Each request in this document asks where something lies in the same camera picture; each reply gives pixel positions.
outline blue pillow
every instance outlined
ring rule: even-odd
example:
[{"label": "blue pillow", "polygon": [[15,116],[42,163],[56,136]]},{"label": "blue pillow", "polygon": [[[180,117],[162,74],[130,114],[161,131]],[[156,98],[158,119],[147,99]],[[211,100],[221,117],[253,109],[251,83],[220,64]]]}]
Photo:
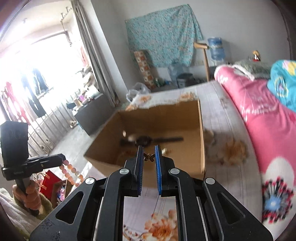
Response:
[{"label": "blue pillow", "polygon": [[296,112],[296,61],[279,60],[271,67],[267,88],[280,102]]}]

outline ceiling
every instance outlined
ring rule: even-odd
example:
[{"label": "ceiling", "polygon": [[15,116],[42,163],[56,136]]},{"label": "ceiling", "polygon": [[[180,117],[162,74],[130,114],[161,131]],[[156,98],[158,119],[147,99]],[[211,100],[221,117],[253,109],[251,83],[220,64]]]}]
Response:
[{"label": "ceiling", "polygon": [[[37,6],[33,5],[32,7],[26,6],[14,19],[5,34],[0,43],[0,51],[3,51],[11,44],[31,33],[60,24],[62,18],[61,13],[66,13],[66,7],[71,7],[71,3],[68,0],[55,1]],[[69,22],[72,15],[73,11],[71,10],[70,14],[64,19],[64,23]]]}]

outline curtain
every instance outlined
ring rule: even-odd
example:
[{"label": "curtain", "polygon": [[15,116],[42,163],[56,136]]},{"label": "curtain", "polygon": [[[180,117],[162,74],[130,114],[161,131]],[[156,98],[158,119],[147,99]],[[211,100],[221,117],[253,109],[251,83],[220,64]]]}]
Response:
[{"label": "curtain", "polygon": [[99,85],[99,91],[107,96],[110,104],[114,107],[115,94],[111,85],[111,79],[92,36],[83,7],[78,0],[71,1],[71,4],[77,20],[83,45],[89,55],[91,66]]}]

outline bead string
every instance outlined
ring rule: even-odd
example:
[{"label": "bead string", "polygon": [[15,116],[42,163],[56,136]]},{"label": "bead string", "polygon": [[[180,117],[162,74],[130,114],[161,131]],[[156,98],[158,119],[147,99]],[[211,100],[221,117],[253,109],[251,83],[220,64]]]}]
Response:
[{"label": "bead string", "polygon": [[73,177],[70,176],[70,173],[67,172],[67,170],[65,169],[65,166],[67,166],[67,168],[75,174],[75,176],[77,176],[81,182],[84,181],[83,176],[80,174],[79,171],[76,170],[76,168],[74,168],[72,166],[72,164],[69,163],[69,161],[65,160],[63,161],[63,164],[59,167],[62,170],[62,173],[65,175],[65,177],[68,179],[69,182],[71,182],[71,185],[75,185],[76,187],[78,187],[80,185],[80,183],[75,183]]}]

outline wooden stand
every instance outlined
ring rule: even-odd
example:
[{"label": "wooden stand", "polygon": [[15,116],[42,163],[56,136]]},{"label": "wooden stand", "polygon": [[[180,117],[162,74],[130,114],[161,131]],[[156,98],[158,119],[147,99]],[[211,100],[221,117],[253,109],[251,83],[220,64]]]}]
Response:
[{"label": "wooden stand", "polygon": [[205,72],[206,72],[206,75],[207,75],[207,81],[209,82],[210,81],[210,69],[209,69],[209,62],[207,60],[207,53],[206,53],[206,49],[209,49],[210,47],[207,45],[207,44],[200,44],[200,43],[194,43],[194,47],[196,49],[202,49],[203,51],[203,54],[204,54],[204,59],[205,59]]}]

